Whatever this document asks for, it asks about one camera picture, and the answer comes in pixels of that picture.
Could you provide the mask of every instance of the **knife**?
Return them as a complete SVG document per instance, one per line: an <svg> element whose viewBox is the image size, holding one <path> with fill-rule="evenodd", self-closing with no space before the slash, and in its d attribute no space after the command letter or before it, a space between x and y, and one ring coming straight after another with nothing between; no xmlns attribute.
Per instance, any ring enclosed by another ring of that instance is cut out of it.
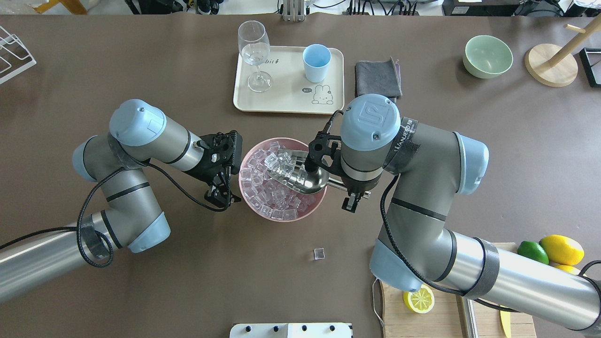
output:
<svg viewBox="0 0 601 338"><path fill-rule="evenodd" d="M503 333L505 334L505 337L511 338L511 312L499 312L501 312L501 327L503 328Z"/></svg>

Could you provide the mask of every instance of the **brown table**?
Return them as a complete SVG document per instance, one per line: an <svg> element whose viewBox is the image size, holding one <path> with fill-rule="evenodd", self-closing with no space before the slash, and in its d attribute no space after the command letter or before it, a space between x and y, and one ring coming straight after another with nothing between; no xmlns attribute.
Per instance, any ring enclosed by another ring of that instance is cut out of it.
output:
<svg viewBox="0 0 601 338"><path fill-rule="evenodd" d="M0 242L76 219L92 184L71 168L72 151L106 132L113 110L133 97L198 135L235 128L245 151L270 137L310 141L324 116L240 112L232 104L236 29L250 18L265 23L273 45L341 50L348 100L357 61L400 59L402 114L489 146L487 175L474 195L456 198L449 228L492 242L561 233L584 246L586 261L601 257L601 92L582 70L557 89L523 65L532 46L574 35L564 23L589 20L525 17L315 14L285 24L275 14L0 16L38 61L0 86ZM515 58L508 73L480 80L464 70L462 49L477 34L508 43ZM601 34L586 46L601 46ZM169 172L196 195L204 192L204 184ZM380 335L368 260L390 176L357 214L342 211L344 194L330 190L310 217L279 224L243 203L213 214L147 174L171 237L141 254L120 250L109 268L86 266L0 304L0 337L228 337L234 323L302 321L352 322L355 337ZM96 197L88 210L104 207ZM317 247L327 257L313 262ZM589 275L601 277L598 269ZM536 326L539 337L580 336L540 320Z"/></svg>

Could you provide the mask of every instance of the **gray towel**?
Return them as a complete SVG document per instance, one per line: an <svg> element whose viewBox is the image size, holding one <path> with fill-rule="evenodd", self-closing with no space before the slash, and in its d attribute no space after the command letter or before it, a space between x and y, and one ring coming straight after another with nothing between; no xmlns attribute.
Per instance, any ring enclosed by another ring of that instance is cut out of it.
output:
<svg viewBox="0 0 601 338"><path fill-rule="evenodd" d="M359 61L355 65L356 94L380 94L401 97L401 71L397 63L388 61Z"/></svg>

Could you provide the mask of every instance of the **wine glass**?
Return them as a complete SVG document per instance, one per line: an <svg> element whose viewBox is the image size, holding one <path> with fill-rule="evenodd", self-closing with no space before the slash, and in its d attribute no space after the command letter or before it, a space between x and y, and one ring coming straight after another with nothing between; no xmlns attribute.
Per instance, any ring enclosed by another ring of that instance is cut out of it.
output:
<svg viewBox="0 0 601 338"><path fill-rule="evenodd" d="M271 75L259 69L269 57L269 38L262 23L250 20L238 27L238 51L246 63L257 68L248 77L248 87L258 93L267 91L271 87Z"/></svg>

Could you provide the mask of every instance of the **bunny illustration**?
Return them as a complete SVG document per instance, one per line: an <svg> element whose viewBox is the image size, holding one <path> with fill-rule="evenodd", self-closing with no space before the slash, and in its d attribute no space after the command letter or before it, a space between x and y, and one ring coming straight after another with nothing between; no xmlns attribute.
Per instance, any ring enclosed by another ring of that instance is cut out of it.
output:
<svg viewBox="0 0 601 338"><path fill-rule="evenodd" d="M315 86L315 95L313 96L313 101L311 101L314 105L333 105L334 97L332 95L332 90L328 85L316 85Z"/></svg>

